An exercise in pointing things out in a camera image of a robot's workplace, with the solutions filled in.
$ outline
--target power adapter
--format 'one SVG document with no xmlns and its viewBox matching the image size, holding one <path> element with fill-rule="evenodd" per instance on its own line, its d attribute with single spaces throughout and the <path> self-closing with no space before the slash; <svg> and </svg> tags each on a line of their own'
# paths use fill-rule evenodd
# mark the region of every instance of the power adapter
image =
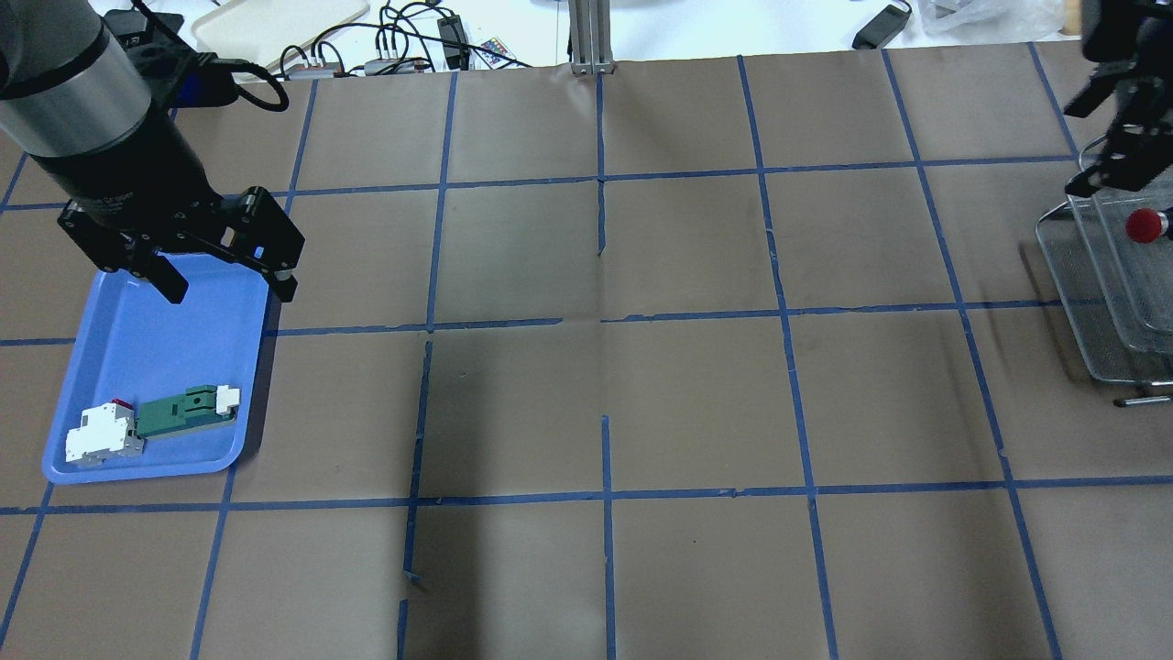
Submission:
<svg viewBox="0 0 1173 660">
<path fill-rule="evenodd" d="M 903 2 L 908 8 L 902 9 L 895 5 L 884 7 L 874 19 L 863 26 L 863 29 L 855 34 L 852 48 L 856 50 L 872 50 L 883 48 L 889 41 L 908 25 L 908 19 L 913 15 L 913 6 Z"/>
<path fill-rule="evenodd" d="M 459 15 L 453 14 L 439 19 L 436 25 L 440 27 L 440 39 L 461 45 L 468 43 L 468 35 L 465 34 L 465 23 L 460 21 Z M 443 45 L 443 56 L 448 61 L 448 70 L 468 70 L 472 55 L 473 52 L 468 46 Z"/>
</svg>

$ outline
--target cable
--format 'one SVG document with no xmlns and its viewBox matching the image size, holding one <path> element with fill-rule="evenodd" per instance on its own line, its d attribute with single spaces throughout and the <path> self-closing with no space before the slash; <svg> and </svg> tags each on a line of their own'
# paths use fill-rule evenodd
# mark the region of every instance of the cable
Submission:
<svg viewBox="0 0 1173 660">
<path fill-rule="evenodd" d="M 267 82 L 269 86 L 273 88 L 273 91 L 277 91 L 277 102 L 274 103 L 272 101 L 265 101 L 264 98 L 259 98 L 255 96 L 251 91 L 245 89 L 243 86 L 237 84 L 236 90 L 240 94 L 240 96 L 245 101 L 252 103 L 253 106 L 257 106 L 263 110 L 269 110 L 272 113 L 280 113 L 289 109 L 290 95 L 285 93 L 285 88 L 282 86 L 282 82 L 277 80 L 277 77 L 273 76 L 273 74 L 269 73 L 269 70 L 262 67 L 260 64 L 250 62 L 249 60 L 212 60 L 209 66 L 224 67 L 232 73 L 251 73 L 252 75 Z"/>
<path fill-rule="evenodd" d="M 187 43 L 182 39 L 179 39 L 179 35 L 176 34 L 175 30 L 167 27 L 167 23 L 164 23 L 162 19 L 156 16 L 155 12 L 151 12 L 150 8 L 147 7 L 143 0 L 130 0 L 130 5 L 134 6 L 134 8 L 138 9 L 140 14 L 145 16 L 147 21 L 150 22 L 150 25 L 155 26 L 155 29 L 162 32 L 163 36 L 170 39 L 171 41 L 175 41 L 176 43 L 182 43 L 187 46 Z"/>
<path fill-rule="evenodd" d="M 179 35 L 176 34 L 175 30 L 167 27 L 167 23 L 160 20 L 160 18 L 155 15 L 155 12 L 151 12 L 150 8 L 147 7 L 143 0 L 130 0 L 130 4 L 136 9 L 138 9 L 138 13 L 141 13 L 143 16 L 147 18 L 148 22 L 155 26 L 155 29 L 162 32 L 163 36 L 167 36 L 171 41 L 190 48 L 190 46 L 188 46 L 187 42 L 179 39 Z M 264 98 L 259 98 L 255 96 L 251 91 L 242 87 L 239 83 L 237 83 L 236 90 L 237 93 L 240 94 L 240 96 L 245 101 L 252 103 L 253 106 L 257 106 L 258 108 L 270 110 L 273 113 L 280 113 L 289 109 L 290 95 L 286 94 L 285 88 L 282 87 L 282 81 L 277 80 L 277 77 L 273 76 L 273 74 L 269 73 L 269 70 L 262 67 L 260 64 L 250 62 L 248 60 L 212 60 L 211 62 L 209 62 L 209 66 L 222 66 L 232 73 L 251 73 L 252 75 L 267 82 L 269 86 L 272 87 L 274 91 L 277 91 L 277 102 L 274 103 L 272 101 L 265 101 Z"/>
<path fill-rule="evenodd" d="M 432 70 L 435 70 L 435 63 L 432 60 L 432 50 L 428 49 L 427 42 L 423 41 L 423 39 L 422 39 L 423 34 L 420 32 L 420 28 L 415 27 L 415 23 L 412 22 L 411 18 L 404 15 L 402 9 L 392 9 L 391 7 L 384 7 L 382 9 L 379 9 L 379 20 L 380 21 L 384 20 L 384 15 L 382 15 L 384 12 L 387 12 L 387 13 L 394 12 L 395 16 L 393 18 L 393 20 L 392 20 L 391 23 L 386 23 L 386 25 L 384 25 L 382 27 L 379 28 L 379 34 L 384 34 L 384 29 L 392 29 L 392 33 L 391 33 L 391 45 L 392 45 L 392 48 L 394 48 L 394 46 L 395 46 L 395 32 L 396 32 L 395 28 L 399 27 L 399 21 L 402 20 L 405 23 L 407 23 L 407 27 L 412 28 L 412 32 L 415 33 L 415 36 L 420 38 L 420 46 L 423 47 L 423 56 L 428 60 L 428 64 L 432 66 Z M 421 13 L 423 13 L 423 12 L 415 12 L 412 15 L 413 16 L 418 16 Z M 409 35 L 406 32 L 404 33 L 404 36 L 405 36 L 405 39 L 404 39 L 404 56 L 406 57 L 407 56 L 407 52 L 412 47 L 412 42 L 411 42 Z"/>
<path fill-rule="evenodd" d="M 310 57 L 306 56 L 305 50 L 303 50 L 301 47 L 298 46 L 297 43 L 290 43 L 289 46 L 285 47 L 284 50 L 282 50 L 282 59 L 278 62 L 278 66 L 280 66 L 282 68 L 282 75 L 285 77 L 285 80 L 290 79 L 290 74 L 285 73 L 285 60 L 289 59 L 290 50 L 297 50 L 297 53 L 301 55 L 301 62 L 305 64 L 306 68 L 310 68 Z"/>
<path fill-rule="evenodd" d="M 387 29 L 395 29 L 398 32 L 407 34 L 406 32 L 404 32 L 402 28 L 388 27 Z M 427 36 L 425 34 L 418 34 L 418 35 L 414 35 L 414 36 L 418 36 L 419 39 L 422 39 L 422 40 L 426 40 L 426 41 L 435 41 L 438 43 L 443 43 L 445 46 L 452 46 L 453 48 L 472 48 L 473 50 L 480 50 L 481 53 L 488 53 L 488 54 L 493 55 L 494 57 L 497 57 L 499 60 L 504 60 L 506 62 L 509 62 L 510 64 L 517 64 L 518 67 L 533 68 L 529 64 L 527 64 L 526 62 L 522 62 L 521 60 L 515 60 L 513 57 L 507 57 L 507 56 L 502 55 L 501 53 L 494 53 L 493 50 L 489 50 L 488 48 L 482 48 L 481 46 L 474 46 L 472 43 L 462 43 L 460 41 L 449 41 L 448 39 L 440 39 L 438 36 Z"/>
<path fill-rule="evenodd" d="M 330 49 L 334 52 L 334 56 L 338 57 L 338 68 L 345 73 L 346 64 L 343 63 L 343 54 L 338 52 L 338 48 L 333 43 L 325 40 L 318 43 L 318 57 L 321 59 L 321 64 L 326 66 L 326 54 L 321 52 L 324 46 L 330 46 Z"/>
</svg>

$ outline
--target red ball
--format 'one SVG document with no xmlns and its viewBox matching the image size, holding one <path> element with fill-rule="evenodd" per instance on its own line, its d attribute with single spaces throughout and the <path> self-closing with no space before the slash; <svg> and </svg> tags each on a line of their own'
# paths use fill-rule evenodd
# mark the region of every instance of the red ball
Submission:
<svg viewBox="0 0 1173 660">
<path fill-rule="evenodd" d="M 1152 243 L 1160 238 L 1168 230 L 1169 220 L 1157 209 L 1137 209 L 1128 216 L 1127 224 L 1124 225 L 1128 232 L 1128 238 L 1138 243 Z"/>
</svg>

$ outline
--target black device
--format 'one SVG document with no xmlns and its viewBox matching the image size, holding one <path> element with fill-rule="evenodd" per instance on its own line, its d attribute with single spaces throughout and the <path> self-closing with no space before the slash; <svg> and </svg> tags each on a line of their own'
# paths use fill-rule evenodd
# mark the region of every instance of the black device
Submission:
<svg viewBox="0 0 1173 660">
<path fill-rule="evenodd" d="M 440 39 L 456 43 L 468 43 L 468 35 L 465 34 L 465 23 L 460 21 L 460 16 L 456 14 L 436 20 L 436 25 L 440 27 Z M 443 45 L 443 57 L 448 61 L 449 70 L 468 70 L 472 55 L 473 52 L 469 48 L 450 46 L 449 43 Z"/>
<path fill-rule="evenodd" d="M 855 34 L 852 48 L 872 50 L 887 46 L 908 25 L 908 19 L 913 15 L 913 7 L 911 5 L 907 7 L 907 9 L 895 5 L 884 7 L 874 19 L 868 21 L 868 25 L 863 26 L 863 29 Z"/>
<path fill-rule="evenodd" d="M 1086 117 L 1116 96 L 1096 162 L 1066 185 L 1137 191 L 1173 164 L 1173 6 L 1164 0 L 1084 0 L 1084 56 L 1099 62 L 1064 113 Z"/>
<path fill-rule="evenodd" d="M 183 27 L 182 14 L 155 12 L 155 16 L 171 32 L 179 32 L 179 28 Z M 135 9 L 110 9 L 102 16 L 102 21 L 106 27 L 110 28 L 123 48 L 145 46 L 156 39 L 167 39 L 163 35 L 156 35 L 155 23 Z"/>
<path fill-rule="evenodd" d="M 86 0 L 0 0 L 0 125 L 69 193 L 57 224 L 100 268 L 126 268 L 178 302 L 188 281 L 165 254 L 205 252 L 257 271 L 289 301 L 301 232 L 264 188 L 217 193 L 168 116 L 191 81 L 215 104 L 243 96 L 283 110 L 289 95 L 252 62 L 196 53 L 134 4 L 157 38 L 120 41 Z M 131 34 L 141 25 L 128 22 Z M 269 80 L 279 101 L 233 73 Z"/>
</svg>

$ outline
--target green electrical component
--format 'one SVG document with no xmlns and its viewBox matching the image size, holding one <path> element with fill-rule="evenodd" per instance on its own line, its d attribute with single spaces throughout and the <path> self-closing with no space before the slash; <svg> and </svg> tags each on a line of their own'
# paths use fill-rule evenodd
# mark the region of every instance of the green electrical component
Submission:
<svg viewBox="0 0 1173 660">
<path fill-rule="evenodd" d="M 230 422 L 235 407 L 225 415 L 217 413 L 216 386 L 197 386 L 175 397 L 147 402 L 138 407 L 137 434 L 142 438 L 158 440 L 209 424 Z"/>
</svg>

